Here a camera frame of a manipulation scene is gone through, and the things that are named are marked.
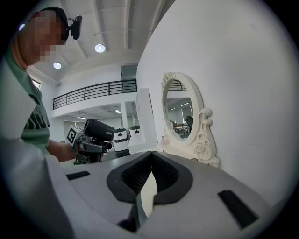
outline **ceiling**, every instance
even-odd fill
[[[186,106],[192,105],[190,98],[167,98],[167,109],[170,110],[177,107],[181,108],[183,104],[186,104],[188,102],[190,102],[190,104]]]
[[[137,62],[161,18],[175,0],[43,0],[33,11],[44,7],[61,7],[67,17],[83,17],[78,40],[69,36],[65,46],[56,47],[51,56],[32,67],[54,81],[63,78],[74,66],[84,70],[118,63],[120,55],[137,54]],[[97,53],[96,44],[106,51]],[[62,68],[54,69],[60,62]]]
[[[75,120],[78,116],[83,118],[92,118],[96,120],[108,120],[112,118],[121,118],[121,113],[117,113],[115,110],[121,112],[120,104],[102,105],[97,107],[92,107],[84,109],[81,111],[75,111],[63,115],[61,118],[63,120]],[[127,117],[132,115],[137,115],[135,102],[126,102],[126,112]]]

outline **oval mirror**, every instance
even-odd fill
[[[179,80],[173,80],[167,92],[167,120],[170,121],[173,134],[185,140],[189,137],[193,125],[193,108],[190,92]]]

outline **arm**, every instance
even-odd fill
[[[49,140],[47,150],[50,154],[55,156],[59,162],[75,159],[77,156],[73,152],[73,148],[68,143],[58,143],[53,140]]]

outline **green t-shirt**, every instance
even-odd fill
[[[24,127],[21,138],[25,142],[39,147],[44,154],[48,154],[46,147],[49,143],[50,124],[42,103],[42,94],[33,84],[27,71],[20,69],[16,64],[11,47],[8,47],[4,59],[24,90],[36,103],[36,107]]]

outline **ornate mirror frame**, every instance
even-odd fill
[[[188,138],[181,140],[175,136],[173,126],[168,120],[167,94],[170,84],[179,80],[188,90],[193,107],[193,125]],[[162,79],[162,109],[164,125],[164,146],[162,150],[189,159],[197,159],[199,162],[219,167],[220,159],[216,157],[216,145],[210,131],[212,115],[209,108],[204,108],[201,94],[196,84],[185,74],[180,72],[168,72]]]

